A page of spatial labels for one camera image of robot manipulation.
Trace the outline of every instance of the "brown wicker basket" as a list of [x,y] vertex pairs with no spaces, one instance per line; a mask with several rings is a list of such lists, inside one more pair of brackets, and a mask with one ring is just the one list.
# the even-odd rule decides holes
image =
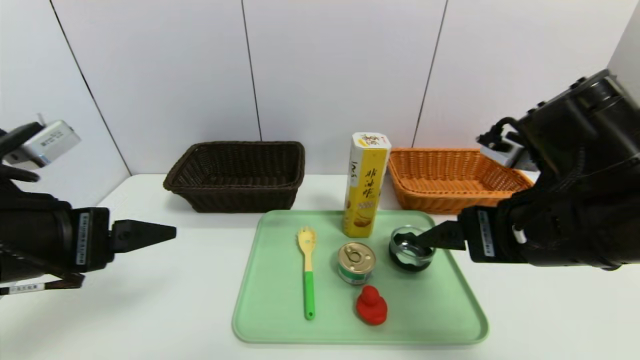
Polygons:
[[291,209],[305,175],[299,142],[209,142],[191,146],[164,188],[199,213]]
[[391,150],[389,172],[403,209],[458,214],[474,205],[496,206],[533,183],[475,149]]

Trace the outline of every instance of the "yellow snack canister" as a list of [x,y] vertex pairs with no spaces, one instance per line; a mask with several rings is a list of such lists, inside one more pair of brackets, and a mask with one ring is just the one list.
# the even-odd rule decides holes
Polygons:
[[355,133],[351,137],[343,219],[346,236],[367,238],[371,235],[390,153],[391,143],[385,135]]

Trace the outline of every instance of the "red rubber duck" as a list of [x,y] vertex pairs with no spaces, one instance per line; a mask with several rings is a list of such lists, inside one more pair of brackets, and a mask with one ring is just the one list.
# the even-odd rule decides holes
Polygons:
[[373,286],[365,286],[356,301],[358,314],[369,325],[380,325],[387,319],[387,302]]

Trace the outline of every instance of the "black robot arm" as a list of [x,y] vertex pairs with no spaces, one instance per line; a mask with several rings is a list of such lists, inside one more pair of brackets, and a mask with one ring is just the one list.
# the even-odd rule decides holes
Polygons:
[[[506,125],[513,131],[503,136]],[[608,70],[477,141],[495,161],[540,177],[496,208],[464,209],[416,237],[419,246],[468,247],[479,263],[614,270],[640,262],[640,115]]]
[[[0,159],[43,167],[79,142],[62,121],[0,131]],[[172,226],[119,220],[109,230],[109,209],[74,209],[46,193],[28,193],[13,181],[38,181],[24,168],[0,164],[0,283],[51,274],[57,281],[7,286],[0,295],[82,286],[81,273],[100,270],[119,252],[175,237]]]

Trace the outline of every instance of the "green tray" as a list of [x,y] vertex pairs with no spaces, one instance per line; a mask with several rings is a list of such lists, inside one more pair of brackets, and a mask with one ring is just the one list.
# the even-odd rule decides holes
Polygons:
[[[407,274],[388,255],[391,232],[403,225],[423,229],[433,220],[420,211],[379,211],[373,234],[351,239],[342,233],[341,211],[266,213],[260,220],[236,304],[233,329],[250,343],[325,344],[473,344],[483,341],[489,325],[451,254],[437,250],[425,271]],[[296,234],[313,227],[316,318],[306,320],[303,302],[303,255]],[[360,241],[376,253],[370,285],[388,304],[387,321],[363,323],[355,313],[362,289],[337,272],[338,249]]]

